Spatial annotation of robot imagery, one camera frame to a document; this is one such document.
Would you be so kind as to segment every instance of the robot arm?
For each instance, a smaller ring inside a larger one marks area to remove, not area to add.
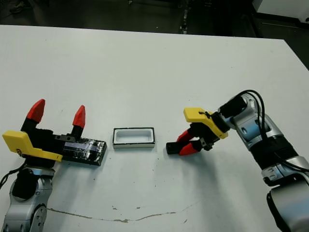
[[[7,131],[3,138],[12,152],[25,159],[18,169],[17,179],[10,190],[10,207],[4,218],[2,232],[42,232],[47,216],[47,202],[52,193],[52,178],[56,161],[69,160],[100,166],[106,143],[81,138],[85,125],[85,108],[82,105],[73,120],[73,129],[66,135],[36,128],[40,122],[45,100],[39,100],[30,109],[21,131]]]
[[[258,93],[243,91],[215,113],[185,108],[184,114],[191,122],[190,129],[177,142],[167,143],[168,154],[210,150],[215,142],[228,136],[228,130],[236,130],[262,169],[263,180],[273,187],[267,194],[267,203],[278,228],[283,232],[309,231],[309,163],[265,114]]]

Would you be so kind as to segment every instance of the white table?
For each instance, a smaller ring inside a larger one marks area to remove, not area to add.
[[[210,152],[169,156],[189,127],[184,107],[215,111],[258,90],[299,155],[308,155],[309,72],[281,40],[0,26],[0,132],[20,130],[46,99],[40,128],[107,141],[101,167],[55,166],[44,232],[278,231],[261,170],[235,131]],[[154,149],[113,150],[116,127],[154,127]],[[22,159],[0,139],[0,175]],[[9,188],[0,191],[0,221]]]

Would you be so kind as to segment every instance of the screw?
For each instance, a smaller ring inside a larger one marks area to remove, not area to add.
[[[23,153],[21,152],[20,149],[16,149],[16,152],[21,156]]]

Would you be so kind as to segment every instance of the rectangular tray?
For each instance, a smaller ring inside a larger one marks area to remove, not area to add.
[[[112,145],[114,148],[154,147],[154,132],[153,127],[114,128]]]

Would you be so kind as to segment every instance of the black floor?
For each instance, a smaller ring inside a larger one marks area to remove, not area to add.
[[[185,9],[177,3],[156,0],[31,0],[33,9],[10,14],[17,0],[0,0],[0,24],[49,27],[110,29],[179,33]],[[284,39],[309,69],[309,30],[292,23],[250,17],[244,0],[233,0],[221,13],[205,6],[207,0],[194,0],[187,17],[187,33]],[[221,28],[228,25],[229,30]]]

